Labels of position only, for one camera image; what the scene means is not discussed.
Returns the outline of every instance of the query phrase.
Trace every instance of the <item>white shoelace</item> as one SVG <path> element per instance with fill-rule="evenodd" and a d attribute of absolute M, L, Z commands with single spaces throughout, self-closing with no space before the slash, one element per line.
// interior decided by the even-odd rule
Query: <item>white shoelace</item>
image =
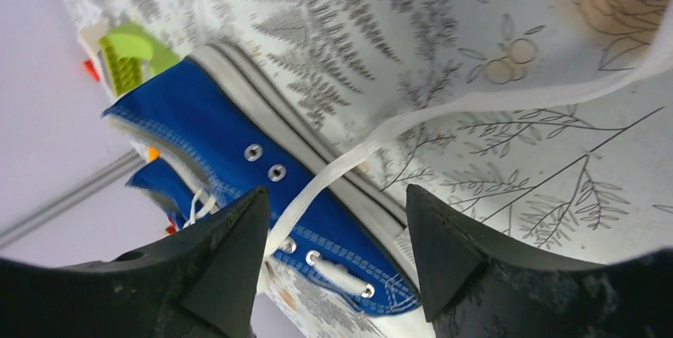
<path fill-rule="evenodd" d="M 196 209 L 197 202 L 201 202 L 203 205 L 199 210 Z M 183 225 L 183 229 L 193 225 L 208 214 L 216 213 L 219 209 L 217 200 L 213 195 L 208 195 L 204 190 L 197 191 L 191 200 L 190 217 Z M 279 246 L 281 250 L 288 253 L 293 252 L 296 247 L 296 243 L 290 237 L 286 237 Z M 257 293 L 266 291 L 273 282 L 267 261 L 268 258 L 265 257 L 260 268 L 260 274 L 257 279 Z M 375 290 L 371 284 L 350 275 L 345 267 L 339 264 L 330 263 L 328 260 L 323 259 L 320 252 L 309 252 L 306 262 L 332 284 L 338 286 L 347 293 L 357 294 L 366 298 L 370 298 L 374 295 Z"/>

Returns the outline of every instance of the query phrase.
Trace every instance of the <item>white floral cloth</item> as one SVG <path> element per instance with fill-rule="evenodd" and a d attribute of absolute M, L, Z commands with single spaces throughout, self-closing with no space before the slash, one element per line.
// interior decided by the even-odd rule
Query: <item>white floral cloth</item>
<path fill-rule="evenodd" d="M 186 55 L 235 40 L 336 150 L 468 90 L 632 69 L 670 0 L 63 0 L 79 27 L 134 20 Z M 612 262 L 673 244 L 668 72 L 581 105 L 461 113 L 360 167 L 404 202 L 419 183 L 542 249 Z M 271 297 L 310 337 L 383 336 L 280 264 Z"/>

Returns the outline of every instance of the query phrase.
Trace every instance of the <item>canvas sneaker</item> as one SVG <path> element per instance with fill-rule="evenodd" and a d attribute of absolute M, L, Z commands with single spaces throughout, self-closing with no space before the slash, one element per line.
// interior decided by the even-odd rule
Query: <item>canvas sneaker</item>
<path fill-rule="evenodd" d="M 334 159 L 248 57 L 231 44 L 201 46 L 104 113 L 115 127 L 158 147 L 192 194 L 196 221 L 255 186 L 268 186 L 271 225 Z M 321 192 L 271 254 L 355 311 L 396 316 L 434 336 L 418 299 L 403 209 L 354 174 Z M 260 282 L 274 281 L 264 273 Z M 266 285 L 260 284 L 261 290 Z"/>

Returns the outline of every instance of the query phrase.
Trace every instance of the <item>lime green toy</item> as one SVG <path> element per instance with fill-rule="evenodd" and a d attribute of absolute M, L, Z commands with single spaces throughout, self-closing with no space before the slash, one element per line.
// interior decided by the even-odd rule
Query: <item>lime green toy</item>
<path fill-rule="evenodd" d="M 110 29 L 98 43 L 102 58 L 117 96 L 142 84 L 142 62 L 147 61 L 150 76 L 155 76 L 176 65 L 180 58 L 135 23 L 126 23 Z"/>

